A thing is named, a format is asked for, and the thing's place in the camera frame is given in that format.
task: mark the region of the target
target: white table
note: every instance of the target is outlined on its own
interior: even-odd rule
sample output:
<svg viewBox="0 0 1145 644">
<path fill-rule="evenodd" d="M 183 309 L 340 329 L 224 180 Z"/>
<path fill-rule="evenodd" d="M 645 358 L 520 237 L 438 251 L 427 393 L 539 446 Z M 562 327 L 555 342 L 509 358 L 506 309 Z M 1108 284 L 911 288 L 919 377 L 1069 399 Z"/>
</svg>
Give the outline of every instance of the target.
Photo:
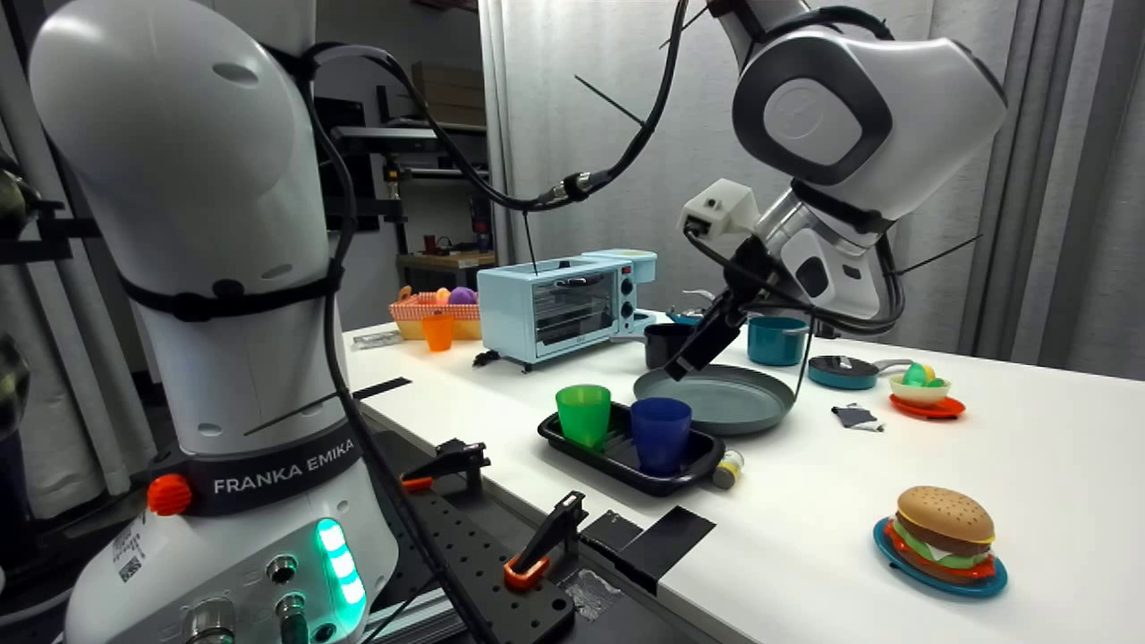
<svg viewBox="0 0 1145 644">
<path fill-rule="evenodd" d="M 744 440 L 731 493 L 649 498 L 555 453 L 537 421 L 555 389 L 606 384 L 616 399 L 645 372 L 645 346 L 619 342 L 539 372 L 474 368 L 481 342 L 428 354 L 421 342 L 350 350 L 353 387 L 407 377 L 372 398 L 419 443 L 484 440 L 486 480 L 550 510 L 582 490 L 589 520 L 619 510 L 653 526 L 673 504 L 716 530 L 662 581 L 660 595 L 724 640 L 1145 640 L 1145 384 L 975 360 L 879 342 L 818 340 L 817 354 L 919 358 L 971 405 L 960 425 L 928 425 L 878 393 L 804 387 L 784 428 Z M 747 363 L 744 342 L 718 363 Z M 874 406 L 888 434 L 849 434 L 833 405 Z M 946 602 L 890 575 L 870 542 L 879 514 L 915 484 L 985 499 L 998 521 L 1008 591 L 985 603 Z"/>
</svg>

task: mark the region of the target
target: plate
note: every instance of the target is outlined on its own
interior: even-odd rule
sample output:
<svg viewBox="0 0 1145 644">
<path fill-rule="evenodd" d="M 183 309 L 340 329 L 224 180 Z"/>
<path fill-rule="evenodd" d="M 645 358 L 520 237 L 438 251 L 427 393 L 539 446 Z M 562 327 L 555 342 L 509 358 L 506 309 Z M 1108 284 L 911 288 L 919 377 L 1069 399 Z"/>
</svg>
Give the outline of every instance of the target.
<svg viewBox="0 0 1145 644">
<path fill-rule="evenodd" d="M 874 389 L 879 380 L 879 368 L 845 354 L 818 354 L 811 358 L 809 377 L 817 387 L 825 387 L 825 389 Z"/>
<path fill-rule="evenodd" d="M 1007 591 L 1007 584 L 1008 584 L 1008 573 L 1007 573 L 1001 559 L 996 559 L 996 581 L 989 581 L 989 584 L 946 584 L 946 581 L 935 581 L 935 575 L 911 567 L 909 563 L 903 563 L 893 555 L 885 526 L 888 526 L 888 520 L 874 521 L 874 547 L 890 566 L 890 573 L 909 581 L 909 584 L 929 588 L 939 595 L 975 596 L 975 602 L 998 596 Z"/>
<path fill-rule="evenodd" d="M 638 380 L 638 398 L 673 398 L 690 406 L 690 421 L 716 435 L 756 435 L 777 428 L 793 393 L 787 384 L 747 372 L 747 368 L 725 368 L 713 363 L 706 372 L 693 372 L 687 380 L 673 380 L 667 372 L 645 372 Z"/>
</svg>

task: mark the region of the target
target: orange cup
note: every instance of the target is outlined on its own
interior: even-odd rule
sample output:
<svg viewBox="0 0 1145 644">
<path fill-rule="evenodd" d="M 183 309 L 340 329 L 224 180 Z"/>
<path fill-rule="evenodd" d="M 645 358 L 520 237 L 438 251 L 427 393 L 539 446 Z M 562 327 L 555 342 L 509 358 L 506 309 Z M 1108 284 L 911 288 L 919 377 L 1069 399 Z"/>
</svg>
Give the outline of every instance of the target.
<svg viewBox="0 0 1145 644">
<path fill-rule="evenodd" d="M 421 334 L 427 334 L 427 342 L 428 350 L 451 350 L 456 346 L 456 317 L 443 316 L 443 310 L 434 310 L 427 321 L 421 321 Z"/>
</svg>

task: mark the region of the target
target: toy hamburger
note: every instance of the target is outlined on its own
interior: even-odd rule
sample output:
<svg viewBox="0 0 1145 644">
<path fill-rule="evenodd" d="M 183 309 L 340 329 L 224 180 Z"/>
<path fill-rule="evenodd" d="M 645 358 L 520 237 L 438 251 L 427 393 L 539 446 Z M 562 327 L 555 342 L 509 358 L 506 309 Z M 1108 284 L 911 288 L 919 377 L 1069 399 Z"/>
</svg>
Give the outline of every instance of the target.
<svg viewBox="0 0 1145 644">
<path fill-rule="evenodd" d="M 878 542 L 890 567 L 939 591 L 991 596 L 1007 588 L 996 559 L 996 520 L 966 493 L 909 488 L 893 520 L 879 521 Z"/>
</svg>

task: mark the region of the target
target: green object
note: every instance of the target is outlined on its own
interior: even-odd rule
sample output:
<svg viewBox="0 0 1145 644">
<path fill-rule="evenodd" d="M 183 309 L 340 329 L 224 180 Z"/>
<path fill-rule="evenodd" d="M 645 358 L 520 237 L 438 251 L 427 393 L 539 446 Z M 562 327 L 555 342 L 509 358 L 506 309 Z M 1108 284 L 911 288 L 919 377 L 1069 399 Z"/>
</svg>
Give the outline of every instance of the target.
<svg viewBox="0 0 1145 644">
<path fill-rule="evenodd" d="M 569 443 L 602 453 L 608 440 L 613 393 L 606 387 L 560 389 L 560 417 Z"/>
<path fill-rule="evenodd" d="M 893 530 L 903 534 L 903 541 L 909 542 L 909 550 L 915 550 L 919 559 L 928 559 L 928 563 L 935 563 L 935 566 L 946 566 L 946 567 L 975 567 L 978 563 L 989 559 L 989 555 L 960 559 L 960 555 L 939 550 L 939 547 L 922 542 L 915 534 L 909 534 L 903 521 L 893 521 Z"/>
<path fill-rule="evenodd" d="M 903 377 L 904 387 L 946 387 L 929 363 L 911 363 Z"/>
</svg>

